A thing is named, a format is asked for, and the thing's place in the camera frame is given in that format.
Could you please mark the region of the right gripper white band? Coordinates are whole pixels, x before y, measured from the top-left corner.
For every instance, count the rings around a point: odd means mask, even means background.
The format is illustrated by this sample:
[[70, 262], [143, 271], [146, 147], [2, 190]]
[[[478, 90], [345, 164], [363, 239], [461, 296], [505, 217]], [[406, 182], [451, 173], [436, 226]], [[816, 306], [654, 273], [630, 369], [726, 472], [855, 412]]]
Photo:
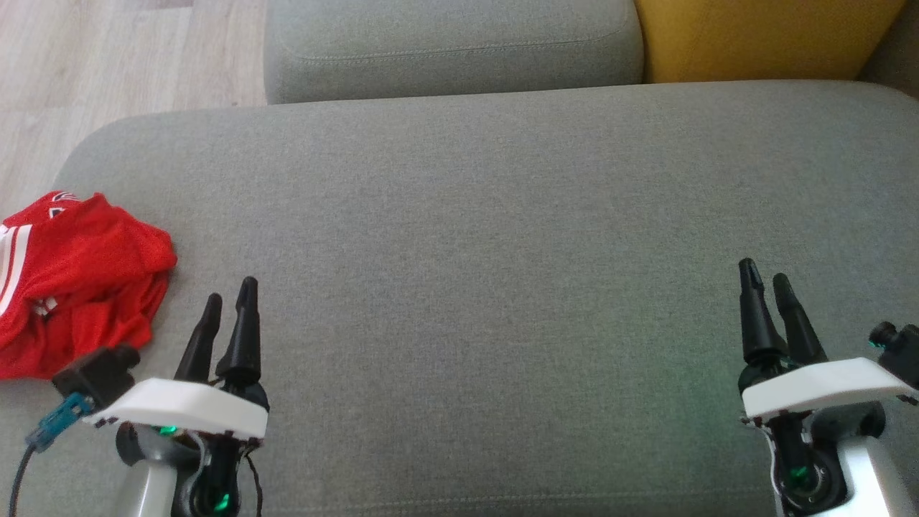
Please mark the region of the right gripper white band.
[[785, 355], [788, 344], [790, 359], [807, 365], [742, 392], [742, 422], [768, 440], [778, 516], [915, 516], [917, 505], [880, 435], [883, 400], [916, 405], [917, 391], [872, 360], [827, 361], [790, 279], [776, 274], [785, 344], [754, 259], [743, 258], [738, 269], [744, 361]]

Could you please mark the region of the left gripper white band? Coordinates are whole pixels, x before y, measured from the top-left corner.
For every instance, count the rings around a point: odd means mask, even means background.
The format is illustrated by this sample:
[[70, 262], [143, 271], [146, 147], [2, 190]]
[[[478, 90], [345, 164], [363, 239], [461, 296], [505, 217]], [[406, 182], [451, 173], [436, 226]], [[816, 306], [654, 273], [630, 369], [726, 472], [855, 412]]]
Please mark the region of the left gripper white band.
[[[115, 516], [236, 516], [242, 507], [238, 474], [261, 447], [269, 413], [209, 381], [213, 341], [223, 299], [213, 292], [192, 331], [174, 379], [151, 378], [131, 387], [85, 421], [119, 426], [119, 446], [129, 473], [119, 488]], [[243, 279], [236, 321], [215, 374], [226, 388], [261, 379], [258, 282]]]

